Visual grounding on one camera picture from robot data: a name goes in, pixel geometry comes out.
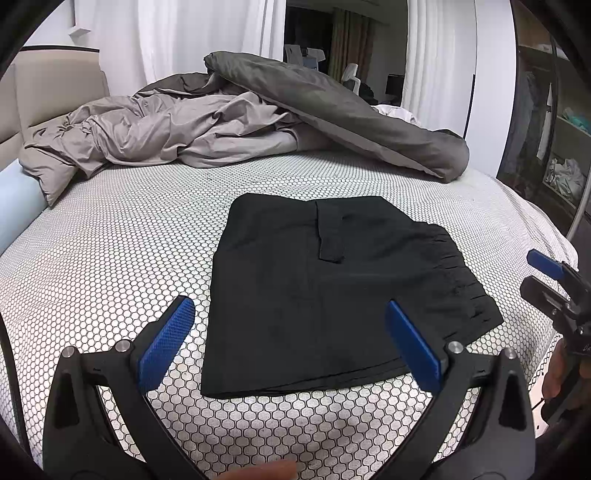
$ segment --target metal screw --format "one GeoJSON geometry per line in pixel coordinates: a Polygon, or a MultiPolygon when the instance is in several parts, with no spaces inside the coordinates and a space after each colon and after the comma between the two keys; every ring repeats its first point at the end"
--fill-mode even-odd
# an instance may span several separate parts
{"type": "Polygon", "coordinates": [[[451,353],[462,353],[464,351],[464,346],[460,342],[456,342],[454,340],[453,342],[449,342],[447,344],[447,349],[451,353]]]}
{"type": "Polygon", "coordinates": [[[115,344],[115,350],[117,350],[118,352],[124,353],[127,350],[129,350],[129,348],[131,347],[131,342],[129,340],[119,340],[119,342],[117,342],[115,344]]]}
{"type": "Polygon", "coordinates": [[[61,351],[61,355],[64,358],[70,358],[72,355],[74,355],[75,351],[76,351],[76,349],[70,345],[61,351]]]}
{"type": "Polygon", "coordinates": [[[505,348],[505,355],[511,360],[517,358],[517,352],[513,347],[505,348]]]}

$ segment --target black shorts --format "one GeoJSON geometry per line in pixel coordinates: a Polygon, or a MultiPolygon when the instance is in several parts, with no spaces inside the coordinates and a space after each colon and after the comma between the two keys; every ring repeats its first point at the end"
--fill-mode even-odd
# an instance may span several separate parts
{"type": "Polygon", "coordinates": [[[447,231],[381,197],[245,194],[213,257],[201,394],[283,395],[408,372],[385,326],[394,299],[467,344],[502,323],[447,231]]]}

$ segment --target human hand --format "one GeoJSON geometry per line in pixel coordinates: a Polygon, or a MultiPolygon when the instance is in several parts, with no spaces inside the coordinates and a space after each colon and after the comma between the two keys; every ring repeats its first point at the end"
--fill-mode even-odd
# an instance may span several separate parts
{"type": "MultiPolygon", "coordinates": [[[[569,374],[569,372],[567,372],[566,355],[566,348],[564,347],[564,342],[561,338],[558,343],[556,343],[556,348],[554,349],[554,353],[552,353],[548,365],[548,372],[542,383],[542,395],[545,400],[554,398],[560,393],[560,386],[569,374]]],[[[589,381],[585,382],[579,395],[577,395],[572,403],[567,406],[569,410],[591,404],[591,358],[584,358],[581,360],[579,374],[582,378],[589,381]]]]}
{"type": "Polygon", "coordinates": [[[293,480],[297,476],[296,463],[291,460],[252,465],[232,470],[216,480],[293,480]]]}

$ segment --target gray duvet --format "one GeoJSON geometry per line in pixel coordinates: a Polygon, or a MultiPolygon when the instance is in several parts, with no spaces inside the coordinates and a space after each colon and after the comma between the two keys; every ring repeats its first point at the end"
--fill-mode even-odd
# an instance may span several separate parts
{"type": "Polygon", "coordinates": [[[132,97],[105,97],[33,134],[20,152],[49,205],[80,170],[180,160],[217,167],[249,158],[327,148],[366,156],[443,181],[462,174],[466,143],[375,112],[330,77],[250,54],[215,52],[209,74],[178,74],[132,97]]]}

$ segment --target light blue pillow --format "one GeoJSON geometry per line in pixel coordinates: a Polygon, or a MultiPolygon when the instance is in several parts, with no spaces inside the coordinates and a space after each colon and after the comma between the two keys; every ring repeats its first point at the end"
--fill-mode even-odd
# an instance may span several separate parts
{"type": "Polygon", "coordinates": [[[18,160],[0,171],[0,255],[46,207],[39,182],[18,160]]]}

